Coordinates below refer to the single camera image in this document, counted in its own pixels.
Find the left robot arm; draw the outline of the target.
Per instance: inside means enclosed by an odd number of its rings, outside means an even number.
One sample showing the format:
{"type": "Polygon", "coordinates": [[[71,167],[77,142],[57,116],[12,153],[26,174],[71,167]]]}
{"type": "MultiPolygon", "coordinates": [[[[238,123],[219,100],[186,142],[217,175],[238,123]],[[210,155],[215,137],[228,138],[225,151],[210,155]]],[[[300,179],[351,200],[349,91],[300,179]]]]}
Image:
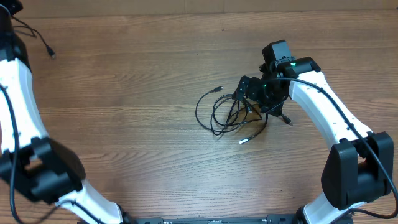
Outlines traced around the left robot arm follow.
{"type": "Polygon", "coordinates": [[[13,218],[20,223],[15,193],[55,204],[86,223],[129,223],[122,208],[87,181],[78,156],[49,137],[35,102],[27,49],[12,26],[20,1],[1,1],[1,178],[10,187],[13,218]]]}

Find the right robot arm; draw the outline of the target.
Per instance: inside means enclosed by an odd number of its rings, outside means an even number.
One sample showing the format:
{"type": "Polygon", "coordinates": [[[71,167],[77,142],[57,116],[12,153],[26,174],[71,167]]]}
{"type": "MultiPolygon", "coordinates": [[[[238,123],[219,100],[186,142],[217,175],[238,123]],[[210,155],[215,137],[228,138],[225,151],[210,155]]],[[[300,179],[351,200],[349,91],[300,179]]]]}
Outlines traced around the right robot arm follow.
{"type": "Polygon", "coordinates": [[[394,143],[360,122],[333,92],[318,64],[295,58],[287,42],[262,50],[261,78],[244,76],[233,98],[262,113],[280,116],[286,99],[296,102],[317,127],[329,148],[321,176],[322,192],[294,214],[269,215],[269,223],[351,223],[363,205],[396,194],[392,180],[394,143]]]}

